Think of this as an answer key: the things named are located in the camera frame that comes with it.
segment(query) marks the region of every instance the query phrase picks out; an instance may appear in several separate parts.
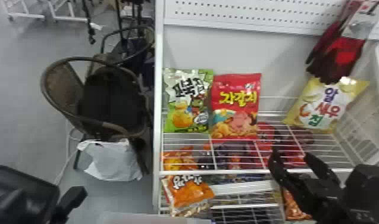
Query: gray floor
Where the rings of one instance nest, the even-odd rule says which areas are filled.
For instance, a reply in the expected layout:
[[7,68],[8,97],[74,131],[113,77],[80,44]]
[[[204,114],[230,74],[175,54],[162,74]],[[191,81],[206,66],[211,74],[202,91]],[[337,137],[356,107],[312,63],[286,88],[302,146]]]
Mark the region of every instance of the gray floor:
[[[108,12],[94,21],[115,25]],[[101,33],[96,38],[94,46],[88,43],[83,23],[25,18],[10,23],[0,7],[0,164],[47,181],[55,179],[65,162],[65,119],[43,98],[39,78],[57,59],[98,52]],[[89,197],[73,211],[69,223],[96,223],[102,211],[152,213],[151,176],[138,182],[110,183],[69,167],[61,189],[74,185],[84,185]]]

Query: chip bag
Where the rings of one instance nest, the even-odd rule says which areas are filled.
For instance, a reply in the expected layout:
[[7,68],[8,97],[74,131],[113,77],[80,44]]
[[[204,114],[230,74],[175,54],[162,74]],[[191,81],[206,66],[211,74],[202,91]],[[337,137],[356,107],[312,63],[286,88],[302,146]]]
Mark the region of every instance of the chip bag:
[[369,85],[368,81],[342,77],[338,83],[325,85],[312,77],[283,122],[332,133],[347,105]]
[[292,194],[287,189],[282,189],[282,195],[284,198],[284,210],[285,218],[288,221],[295,220],[310,220],[311,215],[301,211]]
[[212,138],[257,136],[261,74],[224,74],[211,88]]
[[167,176],[161,180],[172,216],[191,216],[209,208],[214,198],[209,185],[199,175]]
[[197,170],[197,162],[192,157],[193,147],[183,147],[179,150],[164,151],[164,170]]
[[208,110],[204,103],[212,82],[212,70],[164,69],[168,115],[164,132],[205,132],[208,130]]

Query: pegboard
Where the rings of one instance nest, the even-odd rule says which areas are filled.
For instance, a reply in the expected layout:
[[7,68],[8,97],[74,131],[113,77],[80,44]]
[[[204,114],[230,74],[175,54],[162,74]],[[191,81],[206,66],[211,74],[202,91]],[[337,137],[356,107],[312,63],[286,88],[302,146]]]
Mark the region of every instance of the pegboard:
[[[165,1],[164,24],[320,35],[345,0]],[[379,39],[379,22],[370,39]]]

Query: green snack bag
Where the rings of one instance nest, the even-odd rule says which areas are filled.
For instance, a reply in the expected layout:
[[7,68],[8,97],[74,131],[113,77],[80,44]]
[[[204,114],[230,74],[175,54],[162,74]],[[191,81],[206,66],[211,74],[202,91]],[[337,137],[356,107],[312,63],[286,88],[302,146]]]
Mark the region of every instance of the green snack bag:
[[213,71],[164,69],[163,77],[169,96],[164,132],[206,132],[209,114],[205,99],[213,80]]

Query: black chair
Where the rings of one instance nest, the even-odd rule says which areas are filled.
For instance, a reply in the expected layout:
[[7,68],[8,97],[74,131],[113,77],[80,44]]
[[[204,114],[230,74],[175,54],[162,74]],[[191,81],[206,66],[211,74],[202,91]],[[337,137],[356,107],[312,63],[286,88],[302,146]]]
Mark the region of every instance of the black chair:
[[[147,127],[152,127],[151,115],[148,110],[148,99],[143,94],[143,100],[146,102],[146,116],[143,118],[143,122],[138,124],[138,128],[135,128],[134,133],[130,133],[124,127],[119,125],[108,123],[105,121],[91,119],[89,117],[83,117],[79,115],[79,104],[80,100],[83,98],[84,94],[84,84],[78,77],[76,71],[73,69],[73,66],[70,64],[75,61],[87,61],[90,63],[90,70],[93,70],[93,64],[101,66],[109,66],[114,69],[121,71],[121,75],[132,76],[134,83],[139,84],[136,75],[123,67],[115,66],[111,63],[108,63],[97,58],[90,57],[70,57],[58,60],[52,63],[46,70],[43,72],[40,88],[43,93],[43,96],[46,100],[58,111],[60,111],[70,123],[83,134],[83,139],[93,138],[88,130],[85,129],[85,126],[92,125],[101,127],[104,129],[109,129],[117,132],[118,134],[113,135],[110,141],[115,139],[128,138],[133,145],[138,145],[138,139],[144,134]],[[141,156],[139,150],[135,150],[137,154],[137,161],[142,170],[142,173],[149,173],[148,168],[146,167],[145,161]],[[78,150],[75,161],[74,169],[77,169],[77,164],[81,155],[81,151]]]

